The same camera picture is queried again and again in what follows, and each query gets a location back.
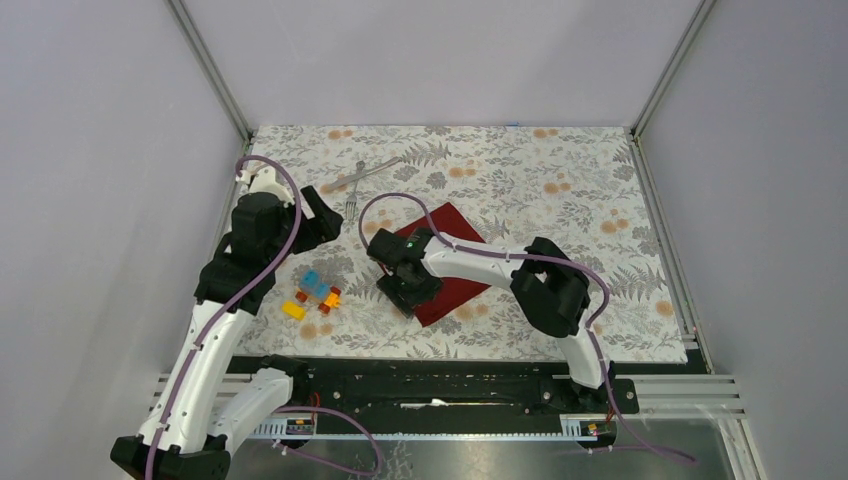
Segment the dark red cloth napkin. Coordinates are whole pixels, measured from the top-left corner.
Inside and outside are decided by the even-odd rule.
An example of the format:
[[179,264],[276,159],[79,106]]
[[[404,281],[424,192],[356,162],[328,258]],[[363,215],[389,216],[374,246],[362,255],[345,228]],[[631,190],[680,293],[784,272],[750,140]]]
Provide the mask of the dark red cloth napkin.
[[[438,231],[448,240],[462,240],[484,244],[482,236],[452,204],[445,203],[430,212],[434,221],[433,231]],[[443,280],[443,287],[433,300],[415,307],[414,313],[423,327],[434,324],[456,308],[488,289],[481,267],[483,260],[471,260],[469,255],[453,252],[447,244],[433,237],[437,250],[426,251],[426,269]]]

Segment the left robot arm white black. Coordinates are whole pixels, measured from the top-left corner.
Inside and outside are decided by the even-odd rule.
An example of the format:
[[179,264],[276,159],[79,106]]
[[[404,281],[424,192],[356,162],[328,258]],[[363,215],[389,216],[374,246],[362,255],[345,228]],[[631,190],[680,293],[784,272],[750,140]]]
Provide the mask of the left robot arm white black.
[[235,347],[290,255],[335,240],[343,217],[312,186],[294,201],[260,191],[238,199],[231,226],[201,270],[183,348],[139,432],[119,437],[111,460],[134,479],[224,479],[243,442],[273,410],[309,401],[303,362],[272,356],[213,415]]

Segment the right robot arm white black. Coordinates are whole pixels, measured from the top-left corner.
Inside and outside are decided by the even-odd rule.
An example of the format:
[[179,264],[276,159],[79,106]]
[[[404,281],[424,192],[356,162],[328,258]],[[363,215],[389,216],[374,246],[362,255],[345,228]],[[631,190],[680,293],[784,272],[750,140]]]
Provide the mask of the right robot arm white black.
[[571,261],[551,240],[525,247],[460,239],[430,228],[408,236],[379,230],[366,248],[386,272],[378,289],[405,316],[431,302],[450,279],[497,287],[512,294],[528,323],[556,339],[574,384],[575,402],[597,412],[613,398],[609,363],[589,332],[589,285],[598,277]]

